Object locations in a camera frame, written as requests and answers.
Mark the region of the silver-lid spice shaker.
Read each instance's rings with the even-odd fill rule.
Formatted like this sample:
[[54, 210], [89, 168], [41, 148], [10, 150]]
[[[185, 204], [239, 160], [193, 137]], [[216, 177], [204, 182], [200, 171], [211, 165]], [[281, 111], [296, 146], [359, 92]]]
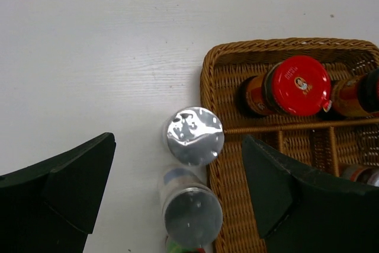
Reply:
[[178, 245], [201, 248], [217, 238], [223, 224], [221, 204], [190, 169], [168, 166], [158, 192], [166, 232]]
[[191, 106], [178, 110], [164, 122], [162, 139], [178, 162], [202, 167], [211, 164], [221, 153], [224, 129], [212, 111]]

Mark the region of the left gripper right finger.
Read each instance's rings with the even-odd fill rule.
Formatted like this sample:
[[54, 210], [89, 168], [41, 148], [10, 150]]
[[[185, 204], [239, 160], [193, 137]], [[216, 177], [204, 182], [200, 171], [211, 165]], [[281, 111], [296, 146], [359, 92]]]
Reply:
[[268, 252], [377, 252], [378, 188], [335, 177], [247, 135], [242, 161]]

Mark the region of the red-lid sauce jar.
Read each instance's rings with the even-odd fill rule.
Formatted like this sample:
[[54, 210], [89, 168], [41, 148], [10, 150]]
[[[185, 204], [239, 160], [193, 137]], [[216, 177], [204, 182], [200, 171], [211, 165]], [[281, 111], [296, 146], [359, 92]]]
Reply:
[[249, 117], [313, 116], [328, 112], [331, 80], [316, 59], [300, 55], [277, 63], [265, 74], [245, 79], [235, 104]]
[[378, 117], [378, 69], [365, 75], [332, 82], [332, 105], [328, 120], [350, 117]]

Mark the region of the yellow-cap sauce bottle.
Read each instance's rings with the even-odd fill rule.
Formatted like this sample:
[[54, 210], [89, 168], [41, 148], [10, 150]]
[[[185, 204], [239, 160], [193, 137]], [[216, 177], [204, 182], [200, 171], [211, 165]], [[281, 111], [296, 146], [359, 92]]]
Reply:
[[166, 253], [205, 253], [204, 248], [185, 248], [175, 242], [170, 236], [165, 241]]

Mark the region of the white-lid sauce jar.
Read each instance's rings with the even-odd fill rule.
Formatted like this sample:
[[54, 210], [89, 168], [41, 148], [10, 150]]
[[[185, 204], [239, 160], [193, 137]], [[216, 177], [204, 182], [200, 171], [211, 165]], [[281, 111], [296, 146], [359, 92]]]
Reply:
[[346, 180], [378, 187], [377, 166], [340, 164], [339, 174]]

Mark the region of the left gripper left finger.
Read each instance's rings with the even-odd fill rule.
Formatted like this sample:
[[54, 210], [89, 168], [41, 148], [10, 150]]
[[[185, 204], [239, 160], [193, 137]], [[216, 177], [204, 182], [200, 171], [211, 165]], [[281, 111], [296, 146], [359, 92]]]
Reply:
[[103, 133], [1, 176], [1, 252], [83, 252], [115, 153]]

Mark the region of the brown wicker divided basket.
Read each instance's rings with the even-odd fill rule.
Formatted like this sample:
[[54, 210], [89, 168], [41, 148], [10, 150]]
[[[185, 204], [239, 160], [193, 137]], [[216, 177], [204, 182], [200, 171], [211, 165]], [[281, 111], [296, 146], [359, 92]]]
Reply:
[[246, 117], [235, 104], [240, 84], [295, 55], [323, 64], [333, 80], [378, 68], [378, 47], [368, 41], [288, 38], [223, 43], [206, 54], [200, 76], [203, 107], [221, 120], [225, 143], [208, 166], [208, 182], [221, 202], [223, 226], [214, 252], [265, 252], [259, 237], [242, 164], [242, 137], [264, 141], [304, 164], [338, 175], [338, 164], [378, 165], [378, 118], [321, 121], [317, 117]]

